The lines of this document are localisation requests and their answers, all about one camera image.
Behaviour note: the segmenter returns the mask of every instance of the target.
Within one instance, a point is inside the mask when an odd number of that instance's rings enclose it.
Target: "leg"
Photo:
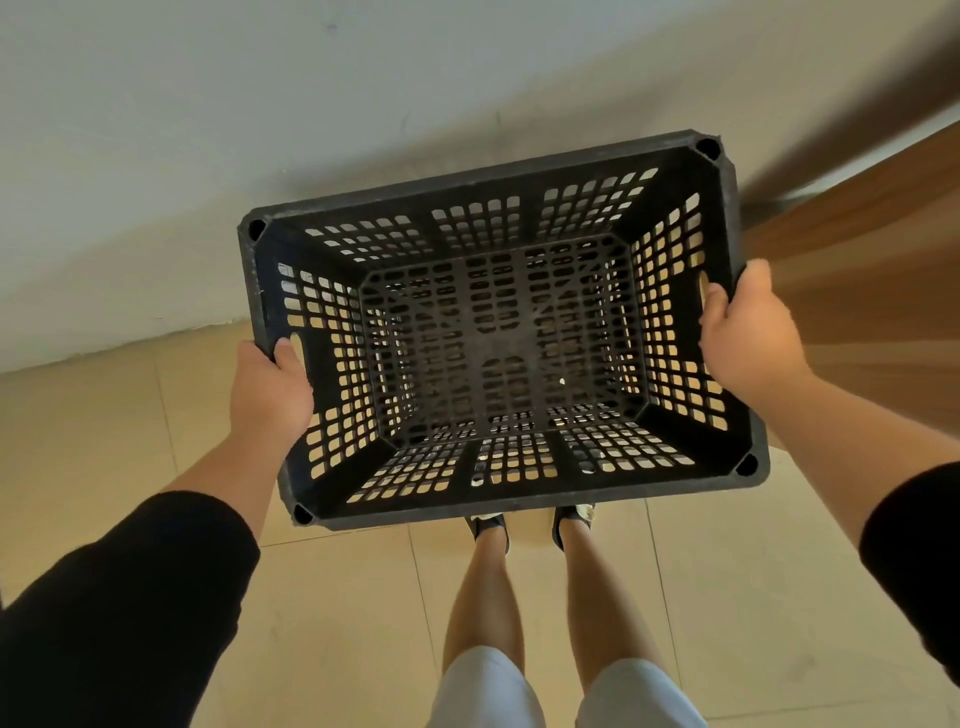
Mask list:
[[[500,650],[523,671],[523,629],[506,552],[504,528],[487,528],[477,536],[446,627],[444,672],[457,657],[480,645]]]
[[[570,644],[584,693],[604,667],[617,660],[641,658],[663,669],[646,622],[601,557],[587,524],[564,518],[560,537],[566,554]]]

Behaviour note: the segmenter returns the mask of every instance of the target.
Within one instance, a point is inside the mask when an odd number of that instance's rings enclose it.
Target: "foot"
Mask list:
[[[473,540],[480,538],[480,534],[488,528],[502,528],[507,536],[507,552],[510,552],[510,533],[507,531],[507,522],[502,513],[488,513],[484,516],[467,516],[467,525],[470,527],[470,533],[473,534]]]
[[[563,519],[583,521],[587,524],[587,528],[590,528],[593,524],[593,503],[565,505],[553,512],[553,543],[561,551],[564,550],[564,542],[560,539],[560,521]]]

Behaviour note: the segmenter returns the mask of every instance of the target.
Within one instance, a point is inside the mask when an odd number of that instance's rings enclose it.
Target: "forearm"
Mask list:
[[[259,539],[287,450],[277,439],[230,433],[164,491],[193,491],[222,500]]]
[[[876,506],[909,478],[960,460],[960,441],[819,379],[751,402],[858,545]]]

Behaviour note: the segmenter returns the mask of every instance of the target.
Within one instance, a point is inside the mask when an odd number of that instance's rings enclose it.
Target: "white wall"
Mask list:
[[[0,371],[245,316],[253,206],[693,127],[748,180],[949,0],[6,0]]]

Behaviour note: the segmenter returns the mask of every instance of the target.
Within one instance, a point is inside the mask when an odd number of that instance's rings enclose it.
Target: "wooden surface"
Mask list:
[[[960,123],[744,235],[814,369],[960,433]]]

